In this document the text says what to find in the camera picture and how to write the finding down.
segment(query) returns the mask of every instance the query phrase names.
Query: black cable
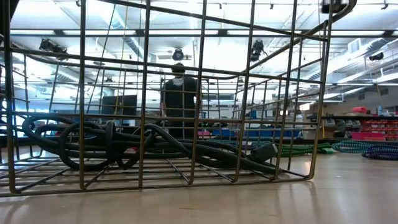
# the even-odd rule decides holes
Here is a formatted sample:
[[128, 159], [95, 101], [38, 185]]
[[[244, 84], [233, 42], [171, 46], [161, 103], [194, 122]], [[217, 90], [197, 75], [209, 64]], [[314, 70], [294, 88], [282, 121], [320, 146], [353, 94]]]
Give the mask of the black cable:
[[[42, 119], [54, 120], [64, 124], [46, 124], [33, 132], [30, 124]], [[99, 164], [85, 164], [85, 171], [102, 170], [115, 162], [121, 169], [126, 170], [139, 161], [139, 151], [134, 154], [125, 153], [130, 147], [139, 148], [140, 137], [138, 135], [116, 132], [114, 121], [108, 121], [105, 127], [92, 122], [85, 122], [84, 124], [86, 133], [84, 157], [106, 159]], [[65, 165], [78, 170], [79, 164], [70, 158], [79, 157], [80, 146], [68, 143], [67, 139], [71, 133], [79, 132], [79, 125], [79, 122], [59, 116], [31, 116], [23, 122], [22, 130], [30, 140], [43, 150], [59, 155]], [[193, 140], [176, 140], [155, 124], [145, 124], [144, 128], [145, 131], [150, 131], [144, 141], [145, 159], [192, 158]], [[58, 141], [53, 141], [42, 137], [42, 134], [46, 131], [61, 131], [62, 134]], [[265, 163], [266, 160], [276, 154], [272, 145], [261, 146], [254, 151], [257, 151], [257, 153], [250, 156], [242, 153], [241, 168], [273, 174], [275, 168]], [[220, 169], [234, 168], [238, 159], [237, 155], [238, 149], [229, 144], [205, 140], [197, 141], [197, 162], [205, 166]]]

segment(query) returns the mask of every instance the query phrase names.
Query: black shirt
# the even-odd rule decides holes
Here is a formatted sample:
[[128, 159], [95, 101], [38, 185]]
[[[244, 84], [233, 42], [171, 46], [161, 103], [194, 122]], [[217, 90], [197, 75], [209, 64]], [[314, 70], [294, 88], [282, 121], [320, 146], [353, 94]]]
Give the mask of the black shirt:
[[[165, 83], [163, 90], [174, 90], [174, 91], [182, 91], [182, 87], [184, 86], [185, 91], [197, 91], [197, 80], [190, 77], [183, 78], [173, 78]], [[168, 117], [177, 117], [177, 118], [194, 118], [195, 111], [194, 110], [181, 110], [185, 109], [195, 109], [194, 97], [196, 93], [184, 93], [184, 105], [183, 105], [183, 93], [174, 92], [174, 91], [163, 91], [160, 94], [160, 101], [164, 102], [166, 108], [178, 108], [176, 110], [167, 109], [165, 110], [166, 116]]]

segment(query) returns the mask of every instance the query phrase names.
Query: person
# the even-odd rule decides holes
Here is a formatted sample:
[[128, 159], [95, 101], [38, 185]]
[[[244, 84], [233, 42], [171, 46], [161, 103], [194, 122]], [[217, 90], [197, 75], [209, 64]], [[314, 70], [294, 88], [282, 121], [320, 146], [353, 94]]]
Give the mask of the person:
[[[177, 63], [172, 69], [173, 73], [185, 73], [184, 65], [182, 63]], [[164, 84], [163, 91], [160, 93], [160, 108], [163, 112], [163, 115], [166, 117], [175, 117], [175, 118], [194, 118], [195, 117], [195, 97], [196, 93], [181, 93], [177, 91], [197, 91], [198, 82], [196, 79], [191, 77], [180, 77], [176, 76], [173, 79], [167, 81]], [[185, 127], [190, 129], [182, 129], [183, 122], [182, 121], [168, 121], [169, 127], [181, 127], [178, 128], [170, 128], [169, 134], [174, 138], [193, 138], [193, 121], [186, 121]]]

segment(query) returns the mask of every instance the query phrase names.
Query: floor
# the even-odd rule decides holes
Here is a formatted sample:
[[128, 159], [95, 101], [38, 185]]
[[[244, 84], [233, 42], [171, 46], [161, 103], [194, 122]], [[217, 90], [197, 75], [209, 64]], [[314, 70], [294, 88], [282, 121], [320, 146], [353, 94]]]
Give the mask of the floor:
[[0, 223], [397, 223], [398, 166], [320, 155], [308, 182], [0, 198]]

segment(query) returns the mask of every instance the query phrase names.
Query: metal wire grid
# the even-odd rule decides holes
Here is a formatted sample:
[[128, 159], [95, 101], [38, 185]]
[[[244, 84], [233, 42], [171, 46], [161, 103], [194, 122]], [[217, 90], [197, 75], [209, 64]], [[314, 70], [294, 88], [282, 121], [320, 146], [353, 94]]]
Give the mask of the metal wire grid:
[[[145, 36], [144, 36], [144, 61], [143, 62], [135, 62], [130, 60], [120, 60], [120, 59], [111, 59], [111, 58], [98, 58], [98, 57], [89, 57], [85, 55], [85, 29], [86, 29], [86, 1], [81, 1], [81, 27], [80, 27], [80, 55], [65, 55], [65, 54], [58, 54], [58, 53], [51, 53], [51, 52], [42, 52], [37, 50], [25, 50], [25, 49], [17, 49], [14, 48], [10, 41], [10, 11], [9, 11], [9, 0], [6, 1], [6, 7], [4, 8], [4, 20], [5, 22], [5, 35], [4, 35], [4, 51], [5, 51], [5, 77], [6, 77], [6, 93], [2, 96], [6, 97], [7, 100], [7, 108], [6, 108], [6, 116], [7, 116], [7, 162], [0, 164], [1, 169], [0, 171], [8, 172], [8, 174], [0, 175], [0, 187], [3, 187], [2, 192], [0, 192], [0, 197], [11, 197], [11, 196], [18, 196], [18, 195], [41, 195], [41, 194], [60, 194], [60, 193], [72, 193], [72, 192], [88, 192], [88, 191], [108, 191], [108, 190], [134, 190], [134, 189], [157, 189], [157, 188], [171, 188], [171, 187], [188, 187], [188, 186], [209, 186], [209, 185], [222, 185], [222, 184], [252, 184], [258, 182], [286, 182], [286, 181], [295, 181], [295, 180], [308, 180], [312, 179], [314, 176], [315, 171], [315, 158], [317, 156], [317, 144], [318, 144], [318, 130], [320, 124], [320, 116], [317, 118], [317, 122], [297, 122], [296, 115], [297, 115], [297, 102], [299, 98], [309, 98], [313, 96], [318, 96], [318, 114], [322, 113], [322, 105], [323, 105], [323, 94], [325, 89], [325, 81], [326, 81], [326, 69], [328, 66], [328, 53], [329, 53], [329, 46], [330, 46], [330, 35], [331, 32], [327, 32], [331, 30], [331, 25], [333, 22], [337, 21], [344, 17], [347, 13], [349, 13], [352, 8], [354, 8], [356, 4], [356, 0], [350, 0], [348, 6], [341, 11], [340, 13], [333, 16], [332, 9], [333, 9], [333, 1], [330, 1], [330, 13], [328, 20], [320, 24], [319, 26], [315, 27], [314, 29], [306, 32], [305, 34], [298, 34], [295, 32], [295, 18], [297, 12], [297, 0], [294, 0], [294, 8], [292, 14], [292, 28], [290, 32], [271, 29], [268, 27], [257, 26], [254, 25], [254, 13], [255, 13], [255, 0], [252, 0], [251, 3], [251, 16], [250, 16], [250, 23], [243, 23], [243, 22], [236, 22], [226, 19], [220, 19], [216, 17], [211, 17], [206, 15], [206, 4], [207, 0], [203, 1], [203, 9], [202, 14], [191, 14], [188, 12], [183, 11], [176, 11], [173, 9], [165, 9], [161, 7], [151, 6], [150, 1], [146, 1], [146, 5], [138, 4], [133, 2], [126, 2], [120, 0], [99, 0], [103, 2], [108, 2], [115, 5], [123, 5], [126, 7], [138, 7], [141, 9], [146, 10], [146, 22], [145, 22]], [[197, 72], [197, 75], [187, 75], [187, 74], [179, 74], [179, 73], [166, 73], [166, 72], [158, 72], [153, 70], [148, 70], [148, 67], [158, 67], [158, 68], [173, 68], [172, 65], [164, 65], [159, 63], [150, 63], [148, 62], [148, 46], [149, 46], [149, 23], [150, 23], [150, 12], [151, 11], [159, 11], [159, 12], [166, 12], [171, 14], [177, 14], [181, 16], [190, 16], [194, 18], [201, 19], [201, 34], [200, 34], [200, 47], [199, 47], [199, 59], [198, 59], [198, 68], [196, 67], [185, 67], [187, 70]], [[206, 20], [209, 21], [216, 21], [222, 22], [225, 24], [233, 24], [237, 26], [243, 26], [249, 28], [249, 43], [248, 43], [248, 52], [247, 52], [247, 61], [246, 61], [246, 69], [242, 72], [232, 72], [232, 71], [224, 71], [224, 70], [217, 70], [217, 69], [209, 69], [203, 68], [203, 49], [204, 49], [204, 39], [205, 39], [205, 22]], [[251, 54], [251, 45], [252, 45], [252, 34], [253, 30], [267, 30], [271, 32], [275, 32], [278, 34], [284, 34], [290, 37], [290, 44], [280, 48], [276, 52], [270, 54], [268, 57], [260, 60], [258, 63], [250, 65], [250, 54]], [[314, 36], [320, 31], [323, 31], [322, 35]], [[320, 59], [314, 60], [310, 63], [305, 65], [301, 65], [301, 56], [302, 56], [302, 46], [303, 41], [305, 39], [312, 39], [318, 40], [322, 43], [322, 57]], [[299, 46], [299, 65], [297, 68], [292, 68], [292, 54], [293, 54], [293, 46], [296, 44], [300, 44]], [[270, 76], [270, 75], [259, 75], [250, 73], [250, 70], [253, 68], [258, 67], [259, 65], [263, 64], [264, 62], [274, 58], [276, 55], [280, 54], [281, 52], [289, 50], [289, 62], [287, 71], [282, 73], [278, 76]], [[12, 71], [12, 52], [24, 54], [26, 59], [27, 55], [30, 57], [34, 57], [33, 55], [42, 55], [47, 57], [62, 57], [62, 58], [73, 58], [80, 60], [80, 63], [69, 63], [69, 62], [54, 62], [52, 60], [46, 60], [42, 58], [37, 58], [37, 60], [49, 64], [55, 64], [57, 66], [57, 71], [55, 74], [55, 80], [53, 81], [53, 92], [50, 99], [50, 106], [49, 112], [50, 113], [30, 113], [29, 112], [29, 99], [27, 94], [27, 75], [26, 69], [25, 73], [15, 72], [18, 75], [22, 75], [24, 77], [24, 85], [25, 85], [25, 99], [19, 99], [14, 97], [14, 79], [11, 75]], [[117, 64], [125, 64], [125, 65], [141, 65], [141, 69], [130, 69], [130, 68], [116, 68], [116, 67], [107, 67], [107, 66], [99, 66], [99, 65], [86, 65], [86, 60], [92, 61], [100, 61], [100, 62], [109, 62], [109, 63], [117, 63]], [[321, 62], [322, 68], [322, 76], [320, 81], [314, 80], [302, 80], [300, 79], [300, 70], [303, 67], [308, 65]], [[67, 65], [71, 67], [79, 67], [80, 68], [80, 79], [78, 83], [68, 83], [68, 82], [58, 82], [57, 81], [57, 74], [58, 68], [60, 65]], [[96, 81], [94, 84], [85, 82], [85, 68], [96, 68], [98, 69]], [[118, 83], [117, 86], [115, 84], [107, 84], [104, 83], [103, 78], [101, 84], [98, 84], [98, 77], [100, 75], [100, 71], [102, 74], [105, 73], [106, 70], [113, 70], [119, 71], [120, 76], [122, 72], [124, 72], [124, 80], [126, 80], [126, 72], [137, 72], [141, 73], [142, 78], [142, 85], [140, 88], [136, 86], [136, 88], [129, 88], [126, 87], [126, 82], [123, 82], [123, 86], [120, 86]], [[293, 71], [297, 71], [297, 78], [291, 78], [290, 74]], [[229, 77], [217, 77], [215, 76], [206, 76], [202, 75], [203, 72], [211, 72], [214, 74], [223, 74], [223, 75], [230, 75]], [[140, 108], [141, 111], [146, 110], [146, 90], [147, 90], [147, 74], [158, 74], [158, 75], [175, 75], [175, 76], [183, 76], [183, 77], [196, 77], [198, 80], [197, 95], [201, 95], [201, 86], [202, 81], [206, 79], [215, 79], [217, 81], [217, 95], [220, 95], [219, 92], [219, 81], [220, 80], [230, 80], [230, 79], [238, 79], [239, 77], [244, 77], [244, 89], [238, 91], [238, 81], [236, 82], [236, 93], [237, 95], [240, 91], [243, 92], [243, 99], [242, 99], [242, 107], [240, 109], [236, 109], [236, 101], [234, 102], [234, 110], [233, 110], [233, 117], [232, 119], [221, 119], [220, 110], [219, 111], [219, 119], [210, 119], [207, 118], [199, 118], [199, 116], [195, 116], [195, 118], [165, 118], [160, 116], [146, 116], [146, 113], [141, 113], [140, 116], [128, 116], [128, 115], [105, 115], [97, 113], [90, 113], [90, 106], [98, 106], [100, 108], [101, 104], [101, 97], [103, 96], [103, 88], [105, 86], [112, 86], [115, 89], [122, 89], [123, 95], [121, 96], [122, 101], [124, 99], [124, 90], [126, 89], [134, 89], [134, 90], [142, 90], [142, 104]], [[249, 77], [258, 77], [258, 78], [266, 78], [267, 80], [254, 84], [249, 85]], [[267, 85], [272, 85], [271, 80], [278, 80], [279, 81], [279, 92], [277, 95], [277, 100], [272, 102], [265, 101], [265, 95], [267, 91]], [[296, 94], [293, 97], [289, 97], [289, 85], [291, 83], [296, 84]], [[300, 83], [313, 83], [320, 86], [320, 91], [315, 94], [310, 95], [299, 95], [298, 87]], [[75, 105], [75, 112], [72, 114], [60, 114], [60, 113], [51, 113], [52, 112], [52, 105], [56, 102], [53, 102], [54, 96], [54, 89], [56, 84], [67, 84], [67, 85], [77, 85], [78, 86], [78, 93], [76, 95], [76, 102], [73, 104]], [[254, 93], [256, 91], [256, 87], [259, 85], [264, 85], [264, 99], [261, 104], [254, 105]], [[281, 99], [281, 87], [285, 85], [285, 93], [283, 99]], [[93, 86], [101, 88], [101, 97], [99, 98], [99, 104], [93, 105], [91, 104], [92, 96], [89, 100], [89, 103], [85, 103], [85, 86]], [[253, 98], [251, 100], [250, 106], [247, 106], [247, 96], [248, 90], [253, 90]], [[16, 111], [16, 100], [25, 101], [26, 104], [26, 112]], [[294, 115], [292, 121], [287, 121], [286, 119], [286, 109], [287, 103], [289, 101], [294, 100]], [[201, 111], [205, 111], [203, 108], [200, 109], [199, 107], [199, 100], [196, 102], [195, 112], [196, 114], [200, 114]], [[275, 118], [273, 121], [265, 121], [264, 120], [264, 109], [267, 105], [276, 105], [277, 111], [280, 110], [282, 107], [282, 115], [279, 116], [276, 113]], [[247, 110], [252, 110], [254, 108], [262, 108], [262, 115], [260, 120], [246, 120], [245, 112]], [[101, 172], [93, 173], [93, 172], [85, 172], [83, 170], [84, 164], [89, 164], [92, 162], [97, 162], [97, 159], [85, 159], [83, 156], [83, 149], [84, 149], [84, 138], [85, 133], [84, 129], [80, 128], [79, 133], [79, 143], [80, 143], [80, 151], [79, 151], [79, 158], [74, 159], [78, 161], [80, 164], [80, 170], [75, 171], [71, 170], [69, 167], [65, 166], [60, 162], [58, 157], [53, 157], [51, 154], [43, 153], [42, 149], [37, 149], [35, 146], [29, 146], [28, 149], [23, 149], [27, 155], [26, 158], [21, 159], [21, 155], [23, 153], [20, 152], [20, 147], [18, 146], [17, 138], [17, 126], [16, 124], [16, 116], [32, 116], [32, 115], [45, 115], [45, 116], [68, 116], [68, 117], [76, 117], [78, 116], [80, 119], [80, 127], [84, 127], [84, 120], [86, 118], [109, 118], [109, 119], [137, 119], [141, 121], [140, 125], [140, 132], [141, 132], [141, 148], [139, 150], [140, 153], [140, 160], [138, 166], [134, 166], [132, 169], [128, 171], [119, 170], [115, 166], [107, 166]], [[145, 120], [175, 120], [175, 121], [183, 121], [183, 122], [194, 122], [195, 125], [193, 127], [194, 133], [198, 133], [198, 124], [201, 122], [227, 122], [230, 124], [236, 124], [238, 128], [238, 136], [236, 138], [236, 144], [238, 145], [239, 155], [237, 160], [237, 166], [235, 169], [231, 170], [222, 170], [222, 169], [214, 169], [211, 167], [207, 167], [201, 164], [197, 164], [195, 162], [195, 155], [196, 155], [196, 143], [199, 138], [197, 134], [194, 135], [193, 140], [193, 150], [192, 150], [192, 159], [167, 159], [167, 160], [160, 160], [160, 161], [151, 161], [151, 160], [144, 160], [144, 124]], [[280, 129], [275, 129], [280, 131], [279, 136], [279, 151], [276, 157], [276, 170], [274, 175], [264, 175], [258, 172], [248, 171], [248, 170], [241, 170], [240, 169], [240, 155], [243, 150], [243, 142], [244, 142], [244, 133], [245, 131], [249, 131], [251, 124], [274, 124], [280, 125]], [[298, 172], [293, 172], [290, 170], [292, 167], [292, 153], [290, 153], [289, 160], [287, 163], [287, 169], [284, 170], [284, 174], [281, 175], [279, 173], [279, 167], [281, 163], [281, 155], [282, 155], [282, 143], [284, 139], [284, 131], [286, 130], [296, 130], [299, 128], [295, 128], [295, 125], [313, 125], [316, 128], [312, 130], [315, 131], [315, 140], [314, 140], [314, 151], [311, 156], [310, 160], [310, 168], [309, 174], [299, 174]], [[257, 140], [257, 144], [260, 145], [260, 137]], [[272, 136], [272, 142], [276, 142], [276, 134], [275, 131]], [[292, 152], [292, 146], [294, 144], [294, 138], [290, 138], [290, 151]], [[106, 186], [104, 183], [120, 183], [120, 186], [109, 185]]]

